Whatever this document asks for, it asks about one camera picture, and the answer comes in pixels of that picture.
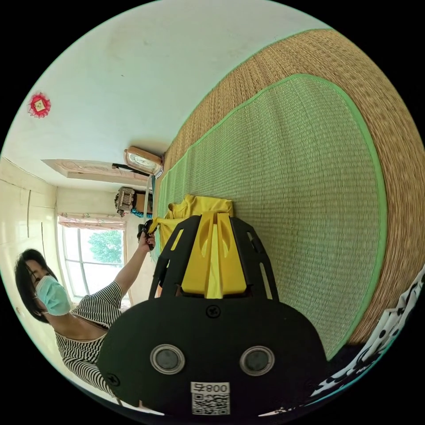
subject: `face mask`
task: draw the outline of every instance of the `face mask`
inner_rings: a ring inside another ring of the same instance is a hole
[[[71,311],[64,287],[52,276],[44,276],[37,285],[35,293],[52,316],[63,316]]]

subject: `black and white striped top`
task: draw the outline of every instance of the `black and white striped top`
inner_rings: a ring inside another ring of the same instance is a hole
[[[122,298],[121,287],[116,282],[112,282],[95,294],[83,297],[78,307],[71,313],[92,321],[107,330],[121,315]],[[56,334],[59,352],[65,366],[84,382],[99,390],[106,391],[114,397],[96,366],[104,338],[105,336],[101,336],[96,340],[77,341]]]

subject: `hand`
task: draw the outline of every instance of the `hand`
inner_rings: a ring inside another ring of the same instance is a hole
[[[144,253],[150,252],[151,249],[149,248],[148,244],[155,247],[155,235],[151,235],[149,238],[147,238],[145,232],[142,232],[138,246],[139,251]]]

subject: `window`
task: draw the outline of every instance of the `window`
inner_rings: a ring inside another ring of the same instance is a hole
[[[81,300],[109,285],[124,267],[124,232],[63,227],[63,252],[73,298]],[[122,308],[131,306],[128,294]]]

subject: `tree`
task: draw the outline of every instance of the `tree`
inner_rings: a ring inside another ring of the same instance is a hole
[[[93,233],[89,238],[93,258],[100,263],[118,263],[122,261],[122,238],[118,230]]]

